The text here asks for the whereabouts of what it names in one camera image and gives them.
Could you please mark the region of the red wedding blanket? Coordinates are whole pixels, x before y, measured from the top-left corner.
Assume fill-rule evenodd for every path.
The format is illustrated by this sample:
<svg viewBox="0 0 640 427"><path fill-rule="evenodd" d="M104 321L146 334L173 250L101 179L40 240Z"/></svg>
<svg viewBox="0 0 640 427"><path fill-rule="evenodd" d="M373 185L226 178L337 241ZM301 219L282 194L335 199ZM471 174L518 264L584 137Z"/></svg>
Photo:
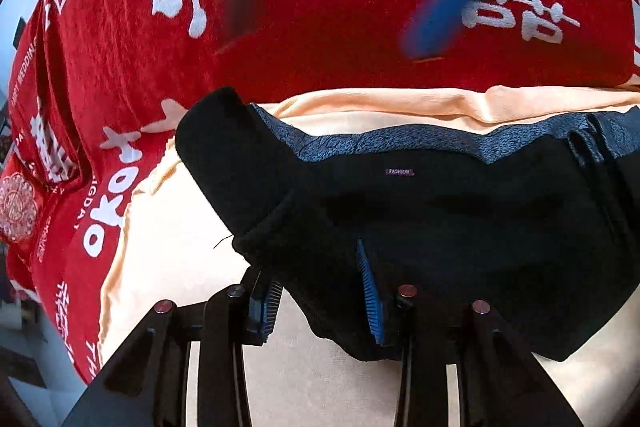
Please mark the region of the red wedding blanket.
<svg viewBox="0 0 640 427"><path fill-rule="evenodd" d="M278 103L337 88L617 88L639 79L639 0L486 0L447 54L399 38L420 0L256 0L231 37L227 0L37 0L1 75L14 151L1 177L11 281L65 356L99 372L100 289L136 186L163 154L167 101L230 86Z"/></svg>

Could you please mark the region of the black pants with blue trim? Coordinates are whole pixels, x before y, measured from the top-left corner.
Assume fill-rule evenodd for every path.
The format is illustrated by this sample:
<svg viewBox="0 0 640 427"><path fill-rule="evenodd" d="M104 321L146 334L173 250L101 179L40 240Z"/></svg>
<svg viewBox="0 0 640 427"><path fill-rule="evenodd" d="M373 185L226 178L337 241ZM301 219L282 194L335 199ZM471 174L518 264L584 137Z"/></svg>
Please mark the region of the black pants with blue trim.
<svg viewBox="0 0 640 427"><path fill-rule="evenodd" d="M186 113L176 147L233 248L362 361L392 349L368 323L360 258L381 299L412 284L486 300L556 361L639 284L637 109L312 136L224 88Z"/></svg>

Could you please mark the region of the peach cloth cover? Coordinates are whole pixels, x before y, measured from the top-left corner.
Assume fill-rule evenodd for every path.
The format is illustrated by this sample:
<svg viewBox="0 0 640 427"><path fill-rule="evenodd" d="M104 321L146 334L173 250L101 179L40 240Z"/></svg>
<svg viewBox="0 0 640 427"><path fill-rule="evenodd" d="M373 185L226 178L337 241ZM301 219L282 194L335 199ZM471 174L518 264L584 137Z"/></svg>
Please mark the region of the peach cloth cover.
<svg viewBox="0 0 640 427"><path fill-rule="evenodd" d="M477 136L547 124L555 116L622 115L639 104L637 87L338 89L309 92L267 112L311 136L361 134L432 124ZM199 303L237 282L246 262L228 229L179 159L174 143L184 109L167 101L163 158L134 189L115 258L101 288L99 351L108 359L158 300ZM274 337L246 352L250 404L258 426L386 426L395 408L399 365L360 363L312 335L285 298ZM639 387L639 300L631 297L564 362L544 369L588 426L609 426Z"/></svg>

